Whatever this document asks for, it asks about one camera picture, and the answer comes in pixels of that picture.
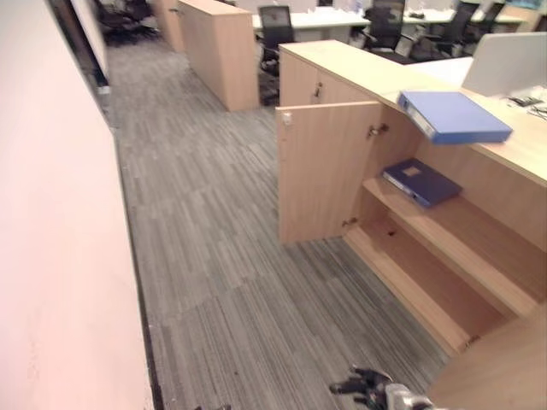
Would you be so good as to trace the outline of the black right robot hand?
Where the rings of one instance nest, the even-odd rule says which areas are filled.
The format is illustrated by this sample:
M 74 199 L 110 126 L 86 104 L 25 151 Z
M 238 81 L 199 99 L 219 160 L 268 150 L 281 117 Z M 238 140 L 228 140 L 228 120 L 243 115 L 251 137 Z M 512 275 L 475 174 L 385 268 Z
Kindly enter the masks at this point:
M 354 402 L 367 409 L 387 409 L 385 388 L 392 382 L 384 372 L 352 366 L 346 380 L 330 384 L 328 389 L 334 395 L 353 395 Z

